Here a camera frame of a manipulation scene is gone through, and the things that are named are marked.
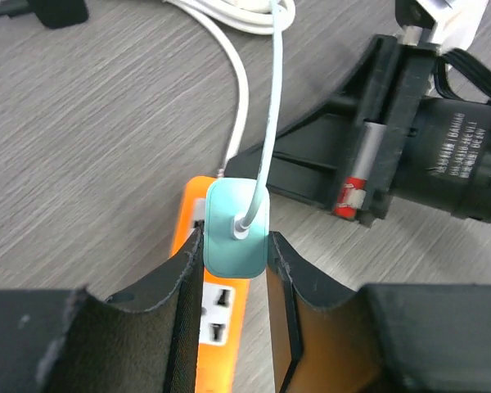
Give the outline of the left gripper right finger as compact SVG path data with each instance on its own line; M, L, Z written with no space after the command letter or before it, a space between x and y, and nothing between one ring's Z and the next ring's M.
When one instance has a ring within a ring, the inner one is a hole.
M267 285L278 392L491 392L491 285L351 290L280 233Z

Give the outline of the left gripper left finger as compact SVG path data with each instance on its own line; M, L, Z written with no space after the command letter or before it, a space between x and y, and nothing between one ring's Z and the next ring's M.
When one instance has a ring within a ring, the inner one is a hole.
M0 290L0 392L192 392L203 236L99 300L85 287Z

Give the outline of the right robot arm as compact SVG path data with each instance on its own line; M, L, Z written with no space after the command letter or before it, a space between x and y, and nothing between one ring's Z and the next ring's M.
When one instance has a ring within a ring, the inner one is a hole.
M460 49L373 37L277 134L268 189L367 226L393 197L491 224L491 72Z

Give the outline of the orange power strip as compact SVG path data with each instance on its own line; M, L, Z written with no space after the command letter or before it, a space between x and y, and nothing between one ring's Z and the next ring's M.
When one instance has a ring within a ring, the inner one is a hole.
M171 255L191 235L196 222L205 217L205 195L213 181L211 177L197 176L184 188ZM249 285L247 279L217 278L204 272L197 393L232 391Z

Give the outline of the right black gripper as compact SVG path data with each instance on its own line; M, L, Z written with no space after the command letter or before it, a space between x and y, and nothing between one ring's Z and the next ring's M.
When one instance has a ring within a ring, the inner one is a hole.
M384 219L437 55L374 35L336 90L277 133L269 191L364 226Z

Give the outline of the teal charger plug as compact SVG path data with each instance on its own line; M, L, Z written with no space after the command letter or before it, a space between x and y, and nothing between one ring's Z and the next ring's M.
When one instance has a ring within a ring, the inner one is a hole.
M219 278L255 278L268 259L270 198L247 178L219 178L205 198L203 261Z

